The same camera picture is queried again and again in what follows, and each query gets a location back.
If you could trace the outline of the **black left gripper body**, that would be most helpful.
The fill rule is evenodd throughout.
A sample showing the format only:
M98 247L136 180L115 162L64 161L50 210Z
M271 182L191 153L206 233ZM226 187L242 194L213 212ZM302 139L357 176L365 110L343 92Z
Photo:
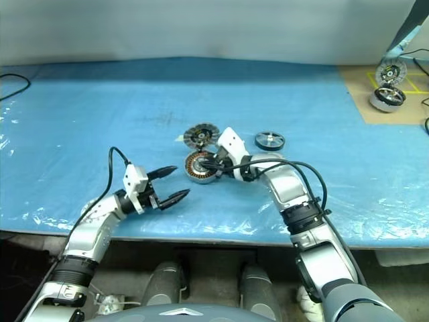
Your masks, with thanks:
M159 199L151 182L144 182L137 185L137 212L143 213L145 208L157 209Z

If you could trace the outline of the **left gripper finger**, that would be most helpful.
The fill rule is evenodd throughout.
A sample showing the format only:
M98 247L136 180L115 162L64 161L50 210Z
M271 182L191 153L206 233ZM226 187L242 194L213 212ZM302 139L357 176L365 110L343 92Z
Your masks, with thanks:
M190 189L184 189L170 195L167 199L159 202L158 208L163 211L172 207L173 205L179 203L183 198L185 198L189 192Z
M147 177L149 181L153 181L155 179L163 178L171 173L173 173L175 170L177 170L177 166L165 166L162 168L158 168L156 170L153 170L151 172L147 173Z

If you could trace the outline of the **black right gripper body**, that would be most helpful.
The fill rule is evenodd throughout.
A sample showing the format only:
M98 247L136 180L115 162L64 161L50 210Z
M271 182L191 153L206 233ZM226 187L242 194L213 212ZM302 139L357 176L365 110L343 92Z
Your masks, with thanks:
M235 165L233 159L224 147L220 147L214 156L214 161L217 164L223 165L223 173L233 173L231 167Z

